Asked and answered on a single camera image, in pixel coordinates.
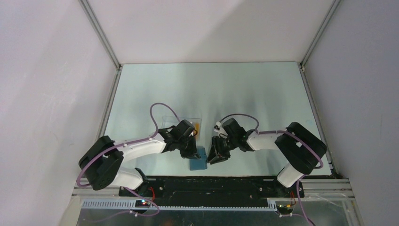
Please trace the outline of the blue leather card holder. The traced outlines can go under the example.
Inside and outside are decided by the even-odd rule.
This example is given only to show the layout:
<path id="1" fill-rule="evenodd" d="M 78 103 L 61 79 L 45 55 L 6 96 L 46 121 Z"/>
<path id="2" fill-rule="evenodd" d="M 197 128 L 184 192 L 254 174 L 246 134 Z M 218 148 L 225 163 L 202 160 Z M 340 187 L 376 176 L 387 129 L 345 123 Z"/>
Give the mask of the blue leather card holder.
<path id="1" fill-rule="evenodd" d="M 190 159 L 189 161 L 190 171 L 207 169 L 207 154 L 205 148 L 202 146 L 198 146 L 197 153 L 199 154 L 199 159 Z"/>

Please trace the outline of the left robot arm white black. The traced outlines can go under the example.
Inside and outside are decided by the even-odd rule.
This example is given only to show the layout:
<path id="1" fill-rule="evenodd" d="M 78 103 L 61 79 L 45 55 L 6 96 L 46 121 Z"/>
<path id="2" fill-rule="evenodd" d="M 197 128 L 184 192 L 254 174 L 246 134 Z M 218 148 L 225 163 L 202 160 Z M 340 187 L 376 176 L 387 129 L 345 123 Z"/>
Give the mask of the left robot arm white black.
<path id="1" fill-rule="evenodd" d="M 149 190 L 145 174 L 139 168 L 124 168 L 123 164 L 147 155 L 175 150 L 180 152 L 183 159 L 198 159 L 197 133 L 192 123 L 182 120 L 176 126 L 156 130 L 148 138 L 119 144 L 109 136 L 102 136 L 79 160 L 81 172 L 77 185 L 90 186 L 95 191 L 108 186 L 127 187 L 137 196 L 143 196 Z"/>

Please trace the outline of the controller board with leds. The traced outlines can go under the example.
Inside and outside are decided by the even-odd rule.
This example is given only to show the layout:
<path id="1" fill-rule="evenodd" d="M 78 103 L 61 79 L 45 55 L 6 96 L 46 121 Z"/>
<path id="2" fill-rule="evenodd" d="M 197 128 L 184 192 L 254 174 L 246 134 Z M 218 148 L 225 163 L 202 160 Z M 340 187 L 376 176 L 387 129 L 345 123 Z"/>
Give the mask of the controller board with leds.
<path id="1" fill-rule="evenodd" d="M 286 217 L 286 216 L 292 216 L 294 209 L 295 209 L 295 205 L 293 205 L 293 204 L 278 205 L 276 212 L 280 217 Z"/>
<path id="2" fill-rule="evenodd" d="M 146 200 L 136 200 L 135 202 L 136 208 L 149 208 L 151 206 L 152 206 L 151 202 Z"/>

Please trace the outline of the right aluminium frame post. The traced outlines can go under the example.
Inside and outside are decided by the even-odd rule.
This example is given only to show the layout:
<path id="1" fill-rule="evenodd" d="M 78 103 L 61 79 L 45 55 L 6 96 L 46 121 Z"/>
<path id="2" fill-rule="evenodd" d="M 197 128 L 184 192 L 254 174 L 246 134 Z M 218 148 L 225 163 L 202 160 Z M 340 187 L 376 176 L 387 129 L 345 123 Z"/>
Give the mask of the right aluminium frame post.
<path id="1" fill-rule="evenodd" d="M 326 15 L 324 16 L 319 28 L 316 31 L 316 34 L 314 35 L 309 47 L 307 48 L 301 62 L 300 66 L 302 68 L 306 67 L 306 64 L 308 63 L 309 59 L 311 58 L 311 55 L 316 48 L 317 44 L 321 40 L 323 34 L 325 33 L 325 30 L 327 29 L 328 25 L 330 24 L 332 18 L 334 17 L 336 11 L 338 10 L 339 6 L 341 5 L 342 0 L 333 0 L 332 4 L 330 5 Z"/>

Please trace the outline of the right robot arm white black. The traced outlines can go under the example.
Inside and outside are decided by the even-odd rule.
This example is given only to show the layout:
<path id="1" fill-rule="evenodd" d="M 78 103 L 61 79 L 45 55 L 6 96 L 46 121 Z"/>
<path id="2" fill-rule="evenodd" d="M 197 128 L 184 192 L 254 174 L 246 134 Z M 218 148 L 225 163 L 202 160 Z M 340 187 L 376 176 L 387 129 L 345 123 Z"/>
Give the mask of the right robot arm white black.
<path id="1" fill-rule="evenodd" d="M 293 190 L 293 184 L 324 166 L 323 156 L 327 146 L 298 122 L 290 123 L 285 130 L 257 131 L 245 130 L 234 119 L 218 121 L 214 126 L 216 135 L 212 137 L 207 157 L 209 164 L 216 164 L 230 158 L 230 152 L 240 149 L 243 152 L 259 150 L 280 151 L 287 165 L 278 173 L 274 192 L 285 197 Z"/>

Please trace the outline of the left aluminium frame post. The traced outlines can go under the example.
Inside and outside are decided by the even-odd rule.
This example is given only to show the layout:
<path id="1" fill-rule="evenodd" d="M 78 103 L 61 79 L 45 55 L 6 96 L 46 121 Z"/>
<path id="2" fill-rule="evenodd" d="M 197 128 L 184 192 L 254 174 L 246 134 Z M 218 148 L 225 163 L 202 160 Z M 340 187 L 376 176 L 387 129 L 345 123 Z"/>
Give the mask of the left aluminium frame post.
<path id="1" fill-rule="evenodd" d="M 115 51 L 112 48 L 112 45 L 111 45 L 106 33 L 104 32 L 104 30 L 100 24 L 100 21 L 98 20 L 90 2 L 88 0 L 78 0 L 78 2 L 80 3 L 83 11 L 85 12 L 85 14 L 88 18 L 88 21 L 92 25 L 94 32 L 98 36 L 106 54 L 110 58 L 112 64 L 114 65 L 116 70 L 119 70 L 121 68 L 121 63 L 118 60 L 118 58 L 115 54 Z"/>

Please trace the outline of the left controller board with leds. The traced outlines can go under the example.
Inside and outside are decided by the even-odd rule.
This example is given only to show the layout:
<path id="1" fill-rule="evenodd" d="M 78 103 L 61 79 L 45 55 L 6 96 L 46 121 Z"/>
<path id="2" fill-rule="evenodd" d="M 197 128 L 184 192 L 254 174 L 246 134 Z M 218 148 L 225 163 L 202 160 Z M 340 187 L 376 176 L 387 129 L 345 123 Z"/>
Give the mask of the left controller board with leds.
<path id="1" fill-rule="evenodd" d="M 151 202 L 146 200 L 136 200 L 135 202 L 136 208 L 149 208 L 151 206 L 152 206 Z"/>

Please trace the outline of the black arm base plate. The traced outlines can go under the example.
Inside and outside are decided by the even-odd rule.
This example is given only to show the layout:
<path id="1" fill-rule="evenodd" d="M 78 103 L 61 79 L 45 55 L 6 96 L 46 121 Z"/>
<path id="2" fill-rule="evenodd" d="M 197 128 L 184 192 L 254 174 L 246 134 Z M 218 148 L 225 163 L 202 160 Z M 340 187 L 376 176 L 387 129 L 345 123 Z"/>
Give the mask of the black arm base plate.
<path id="1" fill-rule="evenodd" d="M 155 195 L 156 198 L 165 197 L 167 192 L 237 192 L 255 193 L 267 198 L 297 198 L 304 197 L 302 184 L 297 191 L 296 184 L 289 188 L 277 181 L 276 176 L 249 177 L 208 177 L 208 176 L 150 176 L 136 189 L 139 195 Z"/>

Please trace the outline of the gold card in box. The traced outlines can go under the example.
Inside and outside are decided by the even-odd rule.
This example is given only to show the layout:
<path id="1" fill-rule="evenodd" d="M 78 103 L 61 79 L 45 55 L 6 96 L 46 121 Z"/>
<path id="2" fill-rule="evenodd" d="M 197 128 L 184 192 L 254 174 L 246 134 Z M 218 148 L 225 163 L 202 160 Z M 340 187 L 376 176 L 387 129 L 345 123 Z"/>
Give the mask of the gold card in box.
<path id="1" fill-rule="evenodd" d="M 196 130 L 196 136 L 199 134 L 199 132 L 200 132 L 200 123 L 194 123 L 194 127 L 195 127 L 195 130 Z"/>

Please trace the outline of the aluminium frame post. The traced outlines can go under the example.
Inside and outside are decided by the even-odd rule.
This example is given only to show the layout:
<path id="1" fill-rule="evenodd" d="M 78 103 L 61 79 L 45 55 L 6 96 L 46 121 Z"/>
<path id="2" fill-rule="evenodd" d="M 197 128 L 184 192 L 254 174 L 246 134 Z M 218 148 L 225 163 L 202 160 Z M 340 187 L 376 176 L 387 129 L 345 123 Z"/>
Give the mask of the aluminium frame post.
<path id="1" fill-rule="evenodd" d="M 311 55 L 316 48 L 317 44 L 321 40 L 323 34 L 325 33 L 325 30 L 327 29 L 328 25 L 330 24 L 332 18 L 334 17 L 336 11 L 338 10 L 339 6 L 341 5 L 342 0 L 333 0 L 332 4 L 330 5 L 326 15 L 324 16 L 319 28 L 316 31 L 316 34 L 314 35 L 309 47 L 307 48 L 301 62 L 300 66 L 302 68 L 306 67 L 306 64 L 308 63 L 309 59 L 311 58 Z"/>
<path id="2" fill-rule="evenodd" d="M 80 3 L 83 11 L 85 12 L 85 14 L 88 18 L 88 21 L 92 25 L 94 32 L 98 36 L 106 54 L 110 58 L 112 64 L 114 65 L 116 70 L 119 70 L 121 68 L 121 63 L 118 60 L 118 58 L 115 54 L 115 51 L 112 48 L 112 45 L 111 45 L 106 33 L 104 32 L 104 30 L 100 24 L 100 21 L 98 20 L 90 2 L 88 0 L 78 0 L 78 2 Z"/>

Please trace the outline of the right controller board with leds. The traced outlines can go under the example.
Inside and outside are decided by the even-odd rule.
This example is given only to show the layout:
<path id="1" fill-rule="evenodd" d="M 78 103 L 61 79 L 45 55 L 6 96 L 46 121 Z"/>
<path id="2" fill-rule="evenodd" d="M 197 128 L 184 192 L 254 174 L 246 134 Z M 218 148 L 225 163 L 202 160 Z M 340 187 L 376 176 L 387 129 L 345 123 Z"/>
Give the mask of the right controller board with leds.
<path id="1" fill-rule="evenodd" d="M 276 212 L 280 217 L 286 217 L 286 216 L 292 216 L 294 209 L 295 209 L 295 205 L 293 205 L 293 204 L 278 205 Z"/>

